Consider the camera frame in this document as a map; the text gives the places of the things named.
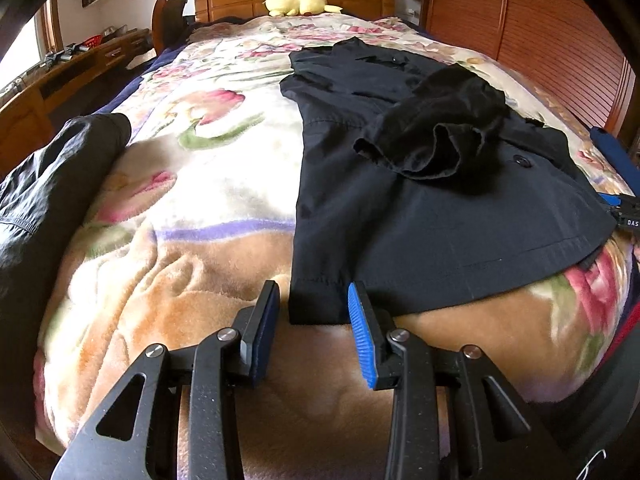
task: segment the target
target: fleece blanket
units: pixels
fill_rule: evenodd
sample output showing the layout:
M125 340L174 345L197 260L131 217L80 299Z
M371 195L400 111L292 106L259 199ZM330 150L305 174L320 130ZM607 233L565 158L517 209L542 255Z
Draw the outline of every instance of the fleece blanket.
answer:
M542 89L395 18L266 16L201 28L115 110L131 120L132 143L71 241L42 322L34 361L42 442L62 452L147 345L199 343L228 326L271 279L282 307L268 374L257 390L237 394L247 478L380 477L391 393L367 389L348 326L287 322L302 120L278 83L290 73L292 50L353 36L476 72L521 115L563 131L597 191L630 192L587 131ZM584 382L610 345L633 249L616 232L588 270L572 267L396 322L434 346L477 344L525 399L557 401ZM180 478L187 397L182 408Z

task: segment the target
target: stuffed animal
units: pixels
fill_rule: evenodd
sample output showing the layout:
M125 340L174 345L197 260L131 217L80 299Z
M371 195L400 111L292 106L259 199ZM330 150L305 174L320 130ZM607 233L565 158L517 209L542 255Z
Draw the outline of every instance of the stuffed animal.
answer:
M321 12L340 12L342 7L327 5L326 0L265 0L270 16L311 16Z

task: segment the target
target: black clamp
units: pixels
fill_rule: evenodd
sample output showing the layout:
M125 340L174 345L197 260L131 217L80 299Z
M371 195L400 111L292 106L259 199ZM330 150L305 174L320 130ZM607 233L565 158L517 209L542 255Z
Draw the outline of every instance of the black clamp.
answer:
M89 47L86 46L85 44L72 43L65 47L65 49L62 51L62 54L60 55L60 59L62 61L71 61L75 54L78 54L79 52L88 52L88 51L89 51Z
M56 66L60 62L60 58L64 53L64 50L61 50L60 52L49 52L44 57L44 64L46 65L47 70L50 70L51 68Z
M180 390L187 384L189 478L243 479L233 387L264 377L279 306L278 285L267 281L255 306L199 345L149 345L80 429L51 479L175 479Z
M640 232L640 200L627 194L610 195L600 193L609 204L609 211L618 222L618 227L626 231Z
M478 346L427 345L373 309L361 282L350 286L349 310L369 386L394 390L385 480L575 480L542 422ZM443 460L436 386L447 398Z

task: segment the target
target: coat button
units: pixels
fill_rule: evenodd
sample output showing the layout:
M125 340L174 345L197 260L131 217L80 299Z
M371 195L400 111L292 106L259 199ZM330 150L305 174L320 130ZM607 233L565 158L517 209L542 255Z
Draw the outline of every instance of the coat button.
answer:
M530 168L531 163L528 158L523 157L522 155L513 155L513 161L522 166L523 168Z

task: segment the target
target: black fabric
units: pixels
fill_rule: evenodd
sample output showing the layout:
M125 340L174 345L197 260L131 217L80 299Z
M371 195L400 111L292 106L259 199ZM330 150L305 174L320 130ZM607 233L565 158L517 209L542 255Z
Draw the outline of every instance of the black fabric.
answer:
M561 402L531 406L580 469L598 450L611 451L611 444L637 409L639 392L640 324L574 394ZM631 431L637 443L640 426L636 424Z
M564 134L465 68L355 38L290 60L291 322L348 322L352 280L395 316L478 300L580 262L615 228Z
M33 435L33 358L60 259L130 133L122 114L70 120L0 185L1 441Z

